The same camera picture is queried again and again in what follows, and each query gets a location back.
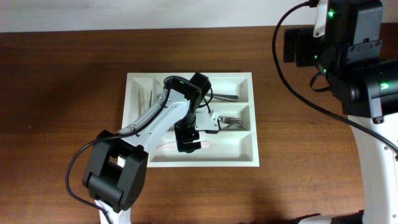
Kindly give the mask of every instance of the fork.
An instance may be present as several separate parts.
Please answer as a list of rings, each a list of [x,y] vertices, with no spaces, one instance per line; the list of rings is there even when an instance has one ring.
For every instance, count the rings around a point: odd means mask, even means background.
[[[242,126],[243,122],[241,118],[230,118],[227,116],[219,116],[218,120],[221,121],[224,124],[233,124],[237,126]]]

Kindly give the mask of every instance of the white panel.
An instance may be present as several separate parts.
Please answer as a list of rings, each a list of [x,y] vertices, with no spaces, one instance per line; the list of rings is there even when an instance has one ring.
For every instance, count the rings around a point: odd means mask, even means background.
[[[0,31],[274,26],[298,0],[1,0]],[[398,22],[398,1],[384,0],[384,22]],[[314,24],[316,10],[285,25]]]

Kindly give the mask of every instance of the brown table surface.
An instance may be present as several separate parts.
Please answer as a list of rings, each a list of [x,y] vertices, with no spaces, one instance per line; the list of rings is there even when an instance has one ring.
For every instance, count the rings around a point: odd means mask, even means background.
[[[260,157],[260,167],[149,168],[133,223],[272,223],[363,209],[350,128],[286,90],[272,59],[273,31],[0,34],[0,223],[99,223],[97,210],[67,194],[65,170],[84,143],[121,127],[127,72],[252,72]],[[397,24],[382,26],[384,58],[398,58],[397,36]],[[331,93],[309,89],[313,67],[282,69],[298,92],[341,113]],[[70,177],[86,199],[89,154]]]

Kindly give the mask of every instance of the cable connector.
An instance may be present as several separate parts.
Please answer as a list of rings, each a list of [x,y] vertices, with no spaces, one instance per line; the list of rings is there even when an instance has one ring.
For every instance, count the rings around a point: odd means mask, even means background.
[[[319,0],[309,0],[308,1],[308,6],[310,7],[317,7],[319,4]]]

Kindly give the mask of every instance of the cutlery tray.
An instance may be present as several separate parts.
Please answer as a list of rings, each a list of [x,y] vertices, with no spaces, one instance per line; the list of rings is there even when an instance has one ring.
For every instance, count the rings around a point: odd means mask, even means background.
[[[171,75],[186,79],[192,73],[128,73],[122,128],[131,124],[153,105],[163,90],[163,80]],[[177,149],[152,149],[148,167],[257,167],[259,166],[256,117],[251,73],[202,73],[209,77],[213,93],[237,95],[237,102],[213,99],[209,106],[220,116],[241,118],[243,128],[222,129],[218,134],[200,132],[199,141],[209,141],[210,146],[193,153]],[[197,109],[207,113],[207,107]],[[173,127],[160,139],[159,145],[175,142]]]

